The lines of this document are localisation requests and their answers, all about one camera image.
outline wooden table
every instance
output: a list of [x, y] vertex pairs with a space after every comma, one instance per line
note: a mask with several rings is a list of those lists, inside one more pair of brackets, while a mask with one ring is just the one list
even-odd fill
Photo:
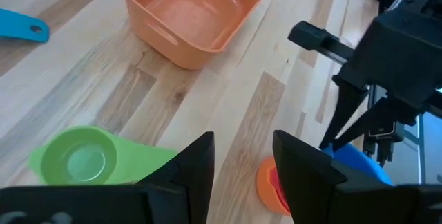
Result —
[[272, 154], [275, 129], [318, 145], [336, 103], [330, 78], [339, 65], [287, 35], [307, 20], [354, 46], [377, 3], [262, 0], [201, 71], [182, 70], [140, 41], [124, 0], [0, 0], [0, 8], [37, 16], [52, 30], [47, 44], [0, 41], [0, 185], [38, 184], [28, 154], [67, 127], [93, 124], [178, 151], [210, 130], [208, 223], [290, 223], [259, 201], [256, 170]]

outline green bowl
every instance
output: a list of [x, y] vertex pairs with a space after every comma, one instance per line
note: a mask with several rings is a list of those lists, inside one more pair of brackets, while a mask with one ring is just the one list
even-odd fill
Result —
[[48, 185], [109, 185], [139, 181], [176, 154], [82, 126], [58, 133], [28, 164]]

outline wood grain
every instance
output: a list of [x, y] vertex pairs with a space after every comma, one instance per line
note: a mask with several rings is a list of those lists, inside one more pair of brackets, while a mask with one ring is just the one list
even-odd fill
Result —
[[[97, 15], [107, 16], [106, 21]], [[0, 137], [12, 128], [94, 46], [127, 16], [124, 0], [94, 0], [0, 78]]]
[[154, 77], [129, 65], [91, 124], [111, 133], [119, 133], [154, 83]]
[[271, 130], [284, 85], [263, 73], [213, 189], [208, 223], [252, 223], [261, 207], [250, 205], [261, 151]]
[[261, 203], [256, 170], [272, 156], [275, 129], [318, 146], [340, 66], [287, 35], [311, 21], [355, 46], [377, 2], [262, 0], [201, 71], [178, 68], [139, 39], [124, 0], [0, 0], [0, 8], [38, 16], [52, 31], [42, 45], [0, 39], [1, 186], [40, 184], [28, 156], [68, 127], [94, 124], [176, 151], [214, 131], [207, 223], [288, 224]]
[[156, 145], [199, 73], [178, 68], [172, 63], [165, 66], [120, 135]]
[[[37, 18], [48, 24], [50, 32], [56, 32], [92, 0], [58, 0]], [[0, 42], [0, 77], [31, 53], [39, 44], [21, 39], [2, 39]]]

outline blue handle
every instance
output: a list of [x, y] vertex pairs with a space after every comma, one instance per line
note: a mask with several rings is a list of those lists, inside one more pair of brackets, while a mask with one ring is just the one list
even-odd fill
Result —
[[0, 9], [0, 36], [46, 42], [49, 27], [40, 19]]

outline orange plastic basket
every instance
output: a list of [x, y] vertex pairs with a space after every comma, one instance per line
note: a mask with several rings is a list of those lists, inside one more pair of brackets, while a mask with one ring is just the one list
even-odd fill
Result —
[[173, 63], [200, 69], [259, 0], [126, 0], [135, 33]]

